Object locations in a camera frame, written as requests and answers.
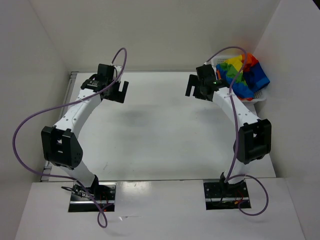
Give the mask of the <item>rainbow striped shorts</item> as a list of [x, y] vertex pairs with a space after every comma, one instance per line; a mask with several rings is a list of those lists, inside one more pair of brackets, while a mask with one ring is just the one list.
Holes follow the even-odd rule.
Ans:
[[233, 78], [237, 76], [232, 89], [241, 100], [252, 101], [255, 94], [269, 85], [270, 80], [263, 71], [260, 62], [251, 54], [241, 54], [229, 58], [216, 65], [218, 76], [231, 84]]

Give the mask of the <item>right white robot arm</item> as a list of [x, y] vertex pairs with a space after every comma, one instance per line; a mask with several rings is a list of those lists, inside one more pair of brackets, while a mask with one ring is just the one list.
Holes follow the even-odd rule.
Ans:
[[221, 174], [219, 184], [220, 193], [230, 197], [244, 181], [249, 164], [270, 153], [272, 124], [252, 113], [230, 90], [226, 80], [216, 78], [210, 64], [197, 67], [196, 75], [189, 76], [185, 95], [215, 103], [234, 123], [234, 156], [229, 169]]

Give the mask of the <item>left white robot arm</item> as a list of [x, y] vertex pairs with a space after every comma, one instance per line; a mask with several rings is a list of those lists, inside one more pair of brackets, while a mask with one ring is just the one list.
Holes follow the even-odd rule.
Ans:
[[41, 131], [45, 160], [77, 179], [79, 183], [73, 191], [77, 192], [83, 186], [82, 194], [89, 200], [100, 194], [99, 179], [83, 162], [84, 153], [78, 137], [93, 110], [103, 100], [124, 103], [129, 83], [121, 84], [122, 70], [122, 66], [100, 63], [97, 73], [82, 83], [76, 104], [52, 127], [45, 126]]

